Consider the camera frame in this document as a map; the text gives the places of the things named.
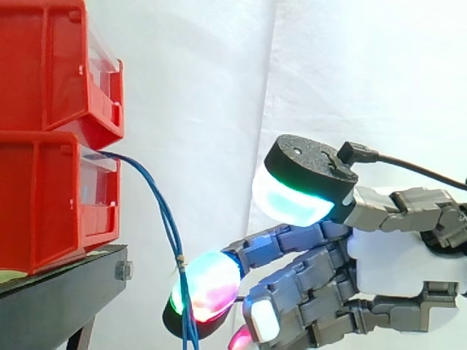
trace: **screw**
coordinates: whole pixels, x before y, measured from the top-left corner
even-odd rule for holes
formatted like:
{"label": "screw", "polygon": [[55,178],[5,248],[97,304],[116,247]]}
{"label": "screw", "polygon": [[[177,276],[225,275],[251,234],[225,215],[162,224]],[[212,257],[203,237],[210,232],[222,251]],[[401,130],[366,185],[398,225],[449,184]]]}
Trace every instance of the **screw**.
{"label": "screw", "polygon": [[133,262],[119,261],[115,266],[115,278],[119,281],[129,281],[133,278]]}

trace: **red storage bin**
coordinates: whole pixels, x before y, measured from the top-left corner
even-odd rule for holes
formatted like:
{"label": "red storage bin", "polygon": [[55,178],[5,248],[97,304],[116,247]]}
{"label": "red storage bin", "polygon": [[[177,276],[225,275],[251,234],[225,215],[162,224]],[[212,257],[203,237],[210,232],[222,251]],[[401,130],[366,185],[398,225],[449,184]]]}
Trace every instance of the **red storage bin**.
{"label": "red storage bin", "polygon": [[122,70],[84,0],[0,0],[0,130],[71,131],[91,149],[116,142]]}
{"label": "red storage bin", "polygon": [[118,238],[120,164],[61,132],[0,131],[0,270],[33,274]]}

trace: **cable connector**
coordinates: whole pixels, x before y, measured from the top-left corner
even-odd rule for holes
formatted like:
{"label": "cable connector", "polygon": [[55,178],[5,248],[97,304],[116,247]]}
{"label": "cable connector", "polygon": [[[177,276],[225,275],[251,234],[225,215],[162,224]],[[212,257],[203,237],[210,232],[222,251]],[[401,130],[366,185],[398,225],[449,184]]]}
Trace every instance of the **cable connector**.
{"label": "cable connector", "polygon": [[379,153],[362,144],[346,141],[337,152],[337,157],[343,163],[353,166],[355,163],[375,163],[379,159]]}

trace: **white backdrop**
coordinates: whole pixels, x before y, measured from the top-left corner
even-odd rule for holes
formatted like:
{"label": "white backdrop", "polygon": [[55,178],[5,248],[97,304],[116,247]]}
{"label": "white backdrop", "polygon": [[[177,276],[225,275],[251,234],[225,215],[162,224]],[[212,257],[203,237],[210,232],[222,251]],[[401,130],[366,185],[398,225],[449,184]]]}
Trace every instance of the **white backdrop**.
{"label": "white backdrop", "polygon": [[[250,183],[280,133],[335,147],[359,141],[467,176],[461,1],[278,0],[277,12],[271,0],[88,6],[126,65],[126,138],[113,149],[152,171],[188,259],[271,224],[250,211]],[[357,169],[368,186],[428,183],[388,166]],[[161,323],[176,273],[157,207],[125,166],[122,186],[120,241],[129,244],[135,277],[99,314],[91,350],[181,349]],[[463,319],[432,335],[378,330],[330,349],[463,347],[464,309]],[[227,322],[201,348],[225,349],[238,325],[238,318]]]}

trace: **blue cable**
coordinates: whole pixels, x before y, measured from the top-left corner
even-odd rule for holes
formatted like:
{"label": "blue cable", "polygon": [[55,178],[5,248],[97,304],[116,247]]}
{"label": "blue cable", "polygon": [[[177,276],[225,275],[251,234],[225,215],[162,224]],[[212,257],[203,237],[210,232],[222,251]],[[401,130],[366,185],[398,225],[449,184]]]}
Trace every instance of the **blue cable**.
{"label": "blue cable", "polygon": [[102,155],[108,158],[114,158],[122,160],[129,165],[133,166],[146,180],[151,191],[153,192],[155,199],[159,204],[159,209],[161,211],[161,217],[164,229],[166,231],[167,238],[170,243],[170,247],[174,253],[175,261],[177,263],[177,268],[180,274],[180,286],[182,293],[182,303],[185,306],[182,312],[182,340],[183,340],[183,350],[188,350],[188,339],[191,340],[194,350],[199,350],[199,336],[198,328],[196,326],[196,321],[193,317],[193,309],[191,308],[191,298],[190,291],[188,289],[188,279],[185,272],[185,266],[183,261],[183,248],[182,240],[180,238],[180,233],[178,231],[175,220],[170,211],[169,205],[162,196],[161,191],[155,185],[155,181],[149,171],[142,166],[140,163],[135,161],[132,158],[126,157],[124,155],[119,155],[112,152],[101,152]]}

